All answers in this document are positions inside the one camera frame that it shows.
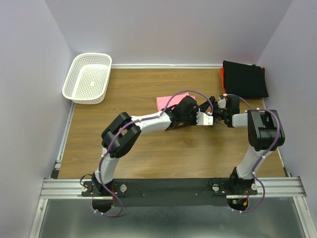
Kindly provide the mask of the pink t shirt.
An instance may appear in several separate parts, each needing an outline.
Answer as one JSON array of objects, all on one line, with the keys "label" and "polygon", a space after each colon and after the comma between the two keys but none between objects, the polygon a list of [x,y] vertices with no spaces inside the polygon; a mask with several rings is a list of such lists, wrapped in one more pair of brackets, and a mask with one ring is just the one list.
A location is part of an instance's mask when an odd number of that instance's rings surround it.
[{"label": "pink t shirt", "polygon": [[198,110],[196,98],[189,93],[176,95],[173,98],[171,96],[157,97],[156,104],[159,111],[162,111],[167,106],[165,113],[173,110],[178,114],[188,114],[193,110]]}]

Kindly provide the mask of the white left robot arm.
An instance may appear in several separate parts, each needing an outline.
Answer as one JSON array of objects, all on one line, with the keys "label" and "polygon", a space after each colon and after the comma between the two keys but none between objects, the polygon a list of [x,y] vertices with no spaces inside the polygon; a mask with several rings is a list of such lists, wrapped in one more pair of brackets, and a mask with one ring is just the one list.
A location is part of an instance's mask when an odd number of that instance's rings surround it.
[{"label": "white left robot arm", "polygon": [[110,191],[119,159],[131,150],[141,134],[194,125],[197,111],[195,98],[186,95],[179,103],[155,114],[140,117],[132,117],[126,112],[119,114],[102,132],[103,152],[98,169],[92,175],[93,191],[99,196]]}]

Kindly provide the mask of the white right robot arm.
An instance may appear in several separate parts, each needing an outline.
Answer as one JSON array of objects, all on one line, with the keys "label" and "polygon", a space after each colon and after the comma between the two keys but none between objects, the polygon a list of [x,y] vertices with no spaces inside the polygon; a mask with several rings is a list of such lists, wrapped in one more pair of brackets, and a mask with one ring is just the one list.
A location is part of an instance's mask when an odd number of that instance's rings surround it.
[{"label": "white right robot arm", "polygon": [[249,148],[241,161],[228,178],[212,178],[209,181],[215,195],[240,195],[245,191],[257,192],[256,173],[263,161],[282,146],[285,133],[280,124],[276,110],[260,110],[249,108],[240,112],[241,97],[223,94],[218,100],[211,100],[212,111],[208,111],[208,103],[198,106],[196,112],[197,125],[212,125],[215,120],[222,120],[229,128],[246,127],[248,130]]}]

